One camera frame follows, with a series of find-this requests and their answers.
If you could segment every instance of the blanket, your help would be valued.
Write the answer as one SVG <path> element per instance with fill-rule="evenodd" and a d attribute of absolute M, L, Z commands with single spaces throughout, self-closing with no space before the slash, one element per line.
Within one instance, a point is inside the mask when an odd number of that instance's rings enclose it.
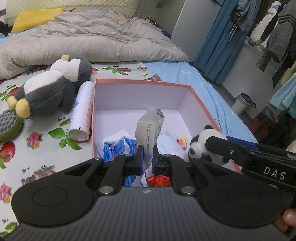
<path fill-rule="evenodd" d="M 50 65 L 62 55 L 84 56 L 90 62 L 170 60 L 188 58 L 156 27 L 140 19 L 123 25 L 105 15 L 64 12 L 35 32 L 13 36 L 0 48 L 0 80 Z"/>

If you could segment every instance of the silver screw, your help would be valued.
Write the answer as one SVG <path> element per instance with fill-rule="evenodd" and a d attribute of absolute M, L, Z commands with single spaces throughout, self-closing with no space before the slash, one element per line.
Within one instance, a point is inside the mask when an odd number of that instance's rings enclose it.
<path fill-rule="evenodd" d="M 103 194 L 110 194 L 111 192 L 114 191 L 113 187 L 110 187 L 110 186 L 103 186 L 103 187 L 100 187 L 99 189 L 100 193 L 103 193 Z"/>
<path fill-rule="evenodd" d="M 195 192 L 195 188 L 191 186 L 185 186 L 181 188 L 181 192 L 185 194 L 192 194 Z"/>

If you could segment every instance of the human hand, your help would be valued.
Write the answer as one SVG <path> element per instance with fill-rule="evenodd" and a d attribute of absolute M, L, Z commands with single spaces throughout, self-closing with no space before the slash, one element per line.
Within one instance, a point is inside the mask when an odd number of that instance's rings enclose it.
<path fill-rule="evenodd" d="M 275 225 L 285 232 L 288 226 L 296 227 L 296 209 L 289 208 L 285 211 L 283 216 L 280 216 Z"/>

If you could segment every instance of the red shiny wrapper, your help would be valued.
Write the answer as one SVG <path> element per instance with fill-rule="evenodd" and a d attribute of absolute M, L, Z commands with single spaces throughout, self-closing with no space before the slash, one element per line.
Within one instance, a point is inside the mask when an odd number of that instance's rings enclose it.
<path fill-rule="evenodd" d="M 148 177 L 147 181 L 151 188 L 170 187 L 170 178 L 164 175 Z"/>

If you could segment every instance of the panda plush toy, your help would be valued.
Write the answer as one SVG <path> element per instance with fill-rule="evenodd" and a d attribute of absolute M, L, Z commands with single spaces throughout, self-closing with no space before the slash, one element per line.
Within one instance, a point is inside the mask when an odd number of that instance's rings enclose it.
<path fill-rule="evenodd" d="M 219 156 L 215 153 L 209 152 L 205 146 L 205 142 L 211 136 L 226 139 L 226 137 L 219 131 L 215 130 L 212 126 L 206 125 L 204 130 L 197 136 L 193 137 L 190 143 L 188 158 L 189 161 L 192 158 L 203 158 L 219 166 L 227 163 L 229 160 L 225 160 L 223 156 Z"/>
<path fill-rule="evenodd" d="M 20 118 L 48 115 L 60 105 L 65 113 L 71 111 L 75 90 L 91 76 L 91 63 L 85 57 L 63 55 L 49 71 L 30 78 L 7 100 L 8 107 Z"/>

